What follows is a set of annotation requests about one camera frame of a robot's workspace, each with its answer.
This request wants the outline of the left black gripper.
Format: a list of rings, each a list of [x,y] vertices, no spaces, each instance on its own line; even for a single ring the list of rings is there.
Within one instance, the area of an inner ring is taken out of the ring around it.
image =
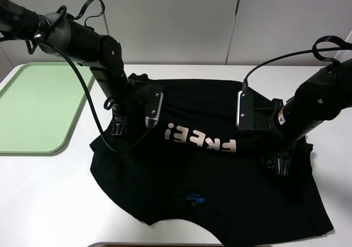
[[[113,98],[112,136],[122,136],[127,131],[128,117],[135,114],[145,115],[147,88],[150,84],[129,79],[129,84],[122,95]]]

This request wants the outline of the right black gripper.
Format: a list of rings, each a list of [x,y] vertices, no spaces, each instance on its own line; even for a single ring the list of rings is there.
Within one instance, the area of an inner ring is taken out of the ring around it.
[[[254,101],[254,126],[259,131],[263,155],[262,166],[265,169],[276,170],[276,174],[287,177],[290,170],[295,145],[290,144],[288,134],[282,129],[279,117],[287,118],[290,109],[294,105],[294,98],[290,98],[286,103],[282,99],[266,98]]]

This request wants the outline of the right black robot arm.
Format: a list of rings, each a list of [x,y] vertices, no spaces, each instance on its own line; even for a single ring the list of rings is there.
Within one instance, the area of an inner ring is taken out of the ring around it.
[[[321,68],[287,102],[254,93],[252,112],[262,165],[287,176],[298,154],[312,150],[306,135],[350,107],[351,60]]]

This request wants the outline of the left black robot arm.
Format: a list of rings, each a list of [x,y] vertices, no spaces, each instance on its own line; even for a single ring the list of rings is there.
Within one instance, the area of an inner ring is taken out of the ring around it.
[[[93,1],[88,0],[74,17],[67,13],[66,6],[39,15],[1,0],[1,41],[23,40],[29,54],[40,48],[46,54],[88,67],[107,98],[104,108],[112,111],[112,135],[126,133],[133,116],[144,116],[146,127],[152,129],[160,115],[161,87],[128,78],[120,43],[77,23]]]

